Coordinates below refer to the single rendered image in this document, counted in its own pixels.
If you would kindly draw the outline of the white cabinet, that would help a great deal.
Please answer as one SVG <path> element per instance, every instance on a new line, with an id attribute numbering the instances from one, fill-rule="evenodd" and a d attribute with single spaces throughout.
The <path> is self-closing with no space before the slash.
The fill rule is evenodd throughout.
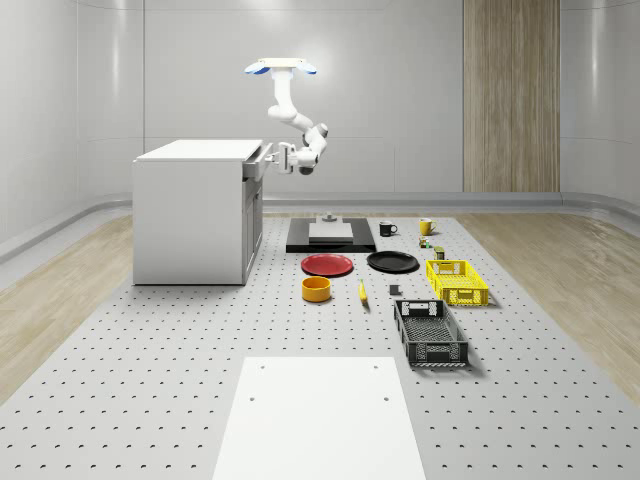
<path id="1" fill-rule="evenodd" d="M 262 179 L 243 177 L 261 140 L 176 140 L 133 171 L 133 280 L 243 285 L 262 240 Z"/>

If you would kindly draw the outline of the black stove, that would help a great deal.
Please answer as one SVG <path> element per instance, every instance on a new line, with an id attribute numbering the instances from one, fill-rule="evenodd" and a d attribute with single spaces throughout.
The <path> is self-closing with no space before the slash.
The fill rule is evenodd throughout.
<path id="1" fill-rule="evenodd" d="M 352 227 L 353 241 L 312 242 L 309 239 L 311 218 L 292 218 L 286 242 L 287 253 L 372 253 L 376 252 L 374 237 L 365 218 L 343 217 L 344 223 Z"/>

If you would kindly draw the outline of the black plate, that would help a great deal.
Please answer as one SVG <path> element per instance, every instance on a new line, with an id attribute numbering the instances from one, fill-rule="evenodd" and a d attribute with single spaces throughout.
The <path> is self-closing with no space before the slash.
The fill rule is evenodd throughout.
<path id="1" fill-rule="evenodd" d="M 391 274 L 411 273 L 419 269 L 418 260 L 399 251 L 378 251 L 367 257 L 368 265 L 374 270 Z"/>

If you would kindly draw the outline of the white board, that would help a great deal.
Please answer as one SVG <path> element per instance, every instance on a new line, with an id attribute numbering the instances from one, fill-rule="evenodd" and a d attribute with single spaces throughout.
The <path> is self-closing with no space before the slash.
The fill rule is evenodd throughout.
<path id="1" fill-rule="evenodd" d="M 425 480 L 391 357 L 248 357 L 213 480 Z"/>

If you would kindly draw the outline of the red plate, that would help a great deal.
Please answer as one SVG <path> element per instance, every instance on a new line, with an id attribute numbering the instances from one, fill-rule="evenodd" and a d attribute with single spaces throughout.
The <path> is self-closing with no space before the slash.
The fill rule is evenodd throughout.
<path id="1" fill-rule="evenodd" d="M 338 254 L 315 254 L 301 261 L 301 268 L 312 276 L 338 277 L 349 274 L 353 270 L 353 262 Z"/>

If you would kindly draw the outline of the white drawer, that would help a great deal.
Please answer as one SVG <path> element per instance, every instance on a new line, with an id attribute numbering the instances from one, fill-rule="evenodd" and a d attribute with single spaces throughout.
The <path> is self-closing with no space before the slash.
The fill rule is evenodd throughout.
<path id="1" fill-rule="evenodd" d="M 263 144 L 243 162 L 243 177 L 260 181 L 273 158 L 273 144 Z"/>

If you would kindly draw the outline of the yellow bowl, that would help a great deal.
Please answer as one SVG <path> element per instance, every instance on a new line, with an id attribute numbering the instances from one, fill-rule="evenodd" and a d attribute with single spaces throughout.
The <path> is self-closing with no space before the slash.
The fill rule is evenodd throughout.
<path id="1" fill-rule="evenodd" d="M 322 276 L 307 277 L 302 281 L 302 298 L 308 302 L 320 303 L 331 297 L 331 281 Z"/>

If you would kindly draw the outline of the yellow basket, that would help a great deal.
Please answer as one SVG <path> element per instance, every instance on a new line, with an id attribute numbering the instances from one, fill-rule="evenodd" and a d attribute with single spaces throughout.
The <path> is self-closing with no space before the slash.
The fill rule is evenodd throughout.
<path id="1" fill-rule="evenodd" d="M 488 304 L 488 286 L 466 260 L 428 260 L 426 276 L 437 298 L 449 305 Z"/>

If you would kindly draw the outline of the dark grey basket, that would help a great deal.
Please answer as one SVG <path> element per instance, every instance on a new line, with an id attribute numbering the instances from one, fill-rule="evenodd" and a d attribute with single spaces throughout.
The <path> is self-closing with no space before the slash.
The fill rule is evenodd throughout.
<path id="1" fill-rule="evenodd" d="M 394 316 L 410 364 L 468 362 L 468 340 L 444 301 L 395 300 Z"/>

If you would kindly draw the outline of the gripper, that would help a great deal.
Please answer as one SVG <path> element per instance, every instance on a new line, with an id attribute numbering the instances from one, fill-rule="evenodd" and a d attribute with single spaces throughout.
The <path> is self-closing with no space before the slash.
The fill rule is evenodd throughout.
<path id="1" fill-rule="evenodd" d="M 271 155 L 271 162 L 277 165 L 281 174 L 291 174 L 293 172 L 292 160 L 294 159 L 294 145 L 280 142 L 277 150 Z"/>

